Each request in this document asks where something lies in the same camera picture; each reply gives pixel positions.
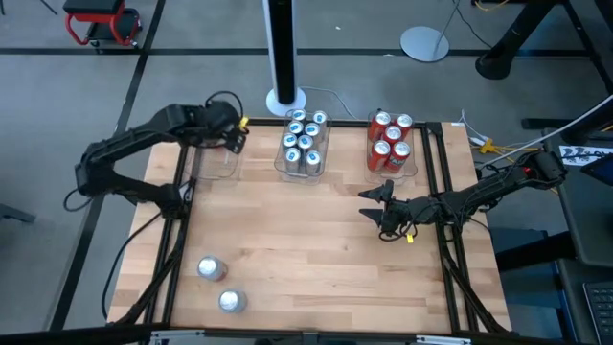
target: can lid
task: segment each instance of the can lid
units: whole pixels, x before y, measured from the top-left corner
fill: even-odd
[[[401,114],[398,116],[396,122],[400,127],[410,127],[413,124],[413,119],[407,114]]]
[[[219,296],[219,306],[225,311],[231,311],[238,306],[238,292],[227,290]]]
[[[313,146],[313,138],[308,135],[301,135],[300,138],[298,138],[298,146],[302,149],[310,148]]]
[[[294,119],[304,119],[307,116],[307,114],[305,113],[305,111],[303,109],[297,109],[292,111],[291,113],[291,117]]]
[[[312,150],[306,153],[306,162],[309,165],[319,164],[319,162],[321,161],[322,161],[322,156],[319,154],[318,151]]]
[[[292,121],[289,123],[289,130],[292,132],[300,132],[303,131],[303,124],[298,121]]]
[[[313,121],[315,121],[317,124],[324,123],[327,118],[328,118],[328,115],[321,110],[317,110],[313,114]]]
[[[402,131],[397,126],[389,126],[385,129],[385,135],[390,139],[400,139]]]
[[[310,123],[305,126],[305,132],[308,135],[317,135],[319,134],[319,125]]]
[[[210,275],[217,269],[217,261],[210,256],[206,256],[198,263],[198,272],[203,275]]]
[[[378,154],[390,153],[390,144],[385,140],[379,140],[375,143],[375,152]]]
[[[395,143],[394,152],[399,156],[408,156],[411,153],[411,147],[405,142]]]
[[[285,159],[290,162],[295,162],[300,159],[300,152],[296,148],[288,149],[285,152]]]
[[[388,125],[390,122],[392,122],[392,117],[385,111],[377,112],[375,115],[375,119],[379,124],[382,125]]]
[[[294,145],[296,143],[296,136],[292,133],[287,133],[284,135],[284,144],[286,145]]]

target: red soda can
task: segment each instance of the red soda can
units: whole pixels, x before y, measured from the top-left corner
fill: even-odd
[[[385,133],[383,133],[381,139],[388,142],[390,146],[393,146],[395,143],[402,140],[402,131],[396,126],[389,126],[385,128]]]
[[[392,117],[385,111],[378,111],[368,128],[368,139],[373,143],[381,138],[385,128],[392,122]]]
[[[405,142],[395,143],[390,158],[385,162],[385,169],[392,173],[399,172],[409,155],[411,155],[409,144]]]
[[[413,126],[413,119],[407,114],[401,114],[394,121],[394,125],[400,128],[400,131],[402,132],[401,140],[404,140],[404,138],[406,138],[406,134],[409,132],[409,130],[411,130],[411,127]]]
[[[373,144],[370,154],[368,155],[368,169],[371,171],[377,171],[383,168],[383,165],[387,161],[387,157],[390,156],[390,144],[384,140],[379,140]]]

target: desk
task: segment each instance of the desk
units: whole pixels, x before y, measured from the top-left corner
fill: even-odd
[[[273,167],[279,126],[250,126],[238,181],[198,181],[170,324],[175,328],[318,330],[330,332],[449,334],[441,261],[434,226],[419,226],[416,242],[386,243],[358,213],[376,204],[357,193],[374,185],[364,179],[366,128],[331,130],[327,170],[316,186],[282,182]],[[463,126],[443,124],[452,182],[462,189],[477,182]],[[419,172],[395,189],[397,197],[429,194],[420,145],[413,154]],[[431,138],[432,147],[436,147]],[[145,181],[173,179],[179,147],[155,146]],[[436,150],[435,170],[443,185]],[[140,204],[132,231],[158,212]],[[475,216],[485,222],[483,215]],[[151,279],[162,220],[127,248],[109,321],[121,317]],[[470,280],[497,321],[511,328],[489,233],[468,223],[463,238]],[[196,274],[206,254],[229,267],[218,283]],[[248,298],[240,314],[223,314],[217,298],[240,288]],[[456,288],[463,329],[464,300]],[[164,292],[154,320],[160,319]]]
[[[560,145],[568,144],[559,136],[545,142],[545,148],[558,156]],[[612,148],[613,142],[592,141],[584,146]],[[565,167],[568,169],[566,181],[558,190],[568,231],[498,253],[500,270],[562,258],[577,258],[585,265],[613,267],[613,188],[581,172],[580,167]]]

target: yellow connector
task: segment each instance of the yellow connector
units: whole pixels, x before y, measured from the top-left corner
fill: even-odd
[[[479,152],[481,152],[481,154],[496,152],[496,148],[494,147],[493,143],[494,143],[493,140],[487,139],[486,143],[483,144],[481,148],[479,149]]]

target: keyboard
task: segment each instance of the keyboard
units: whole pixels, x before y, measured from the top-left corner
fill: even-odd
[[[613,345],[613,282],[583,284],[599,344]]]

